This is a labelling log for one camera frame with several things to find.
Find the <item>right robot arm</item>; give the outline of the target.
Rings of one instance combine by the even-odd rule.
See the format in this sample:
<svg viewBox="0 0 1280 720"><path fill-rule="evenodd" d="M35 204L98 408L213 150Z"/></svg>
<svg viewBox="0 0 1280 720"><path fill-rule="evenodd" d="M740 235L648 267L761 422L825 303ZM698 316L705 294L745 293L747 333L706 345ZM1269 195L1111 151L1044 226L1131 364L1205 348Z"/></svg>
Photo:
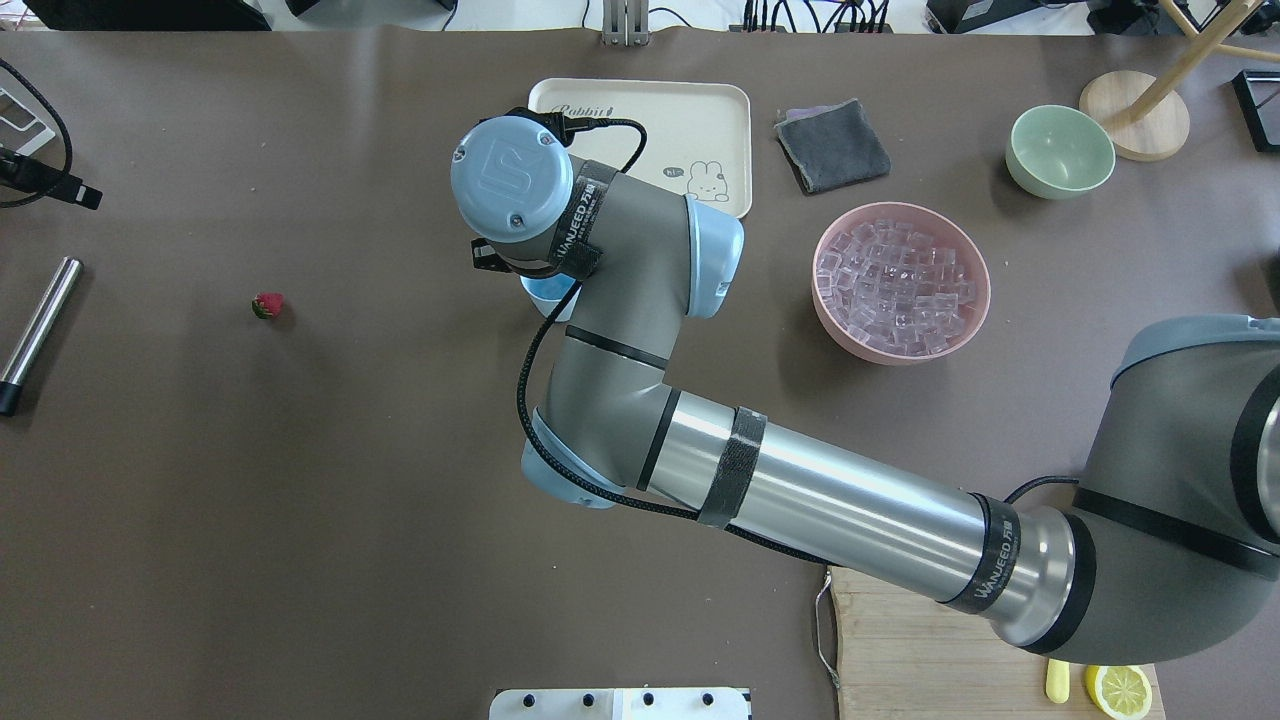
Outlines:
<svg viewBox="0 0 1280 720"><path fill-rule="evenodd" d="M666 384L681 324L721 307L741 223L566 147L524 108L456 146L475 264L572 279L540 407L516 389L524 470L552 495L675 518L850 568L1075 664L1180 659L1277 588L1277 320L1146 327L1110 383L1071 503L1019 511Z"/></svg>

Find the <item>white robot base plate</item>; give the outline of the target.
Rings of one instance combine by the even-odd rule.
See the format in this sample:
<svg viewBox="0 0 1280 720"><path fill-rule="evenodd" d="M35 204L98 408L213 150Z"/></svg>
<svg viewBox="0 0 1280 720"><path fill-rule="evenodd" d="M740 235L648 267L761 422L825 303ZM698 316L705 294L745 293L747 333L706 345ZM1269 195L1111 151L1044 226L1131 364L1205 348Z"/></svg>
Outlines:
<svg viewBox="0 0 1280 720"><path fill-rule="evenodd" d="M713 687L614 687L507 689L495 694L489 719L751 719L749 689Z"/></svg>

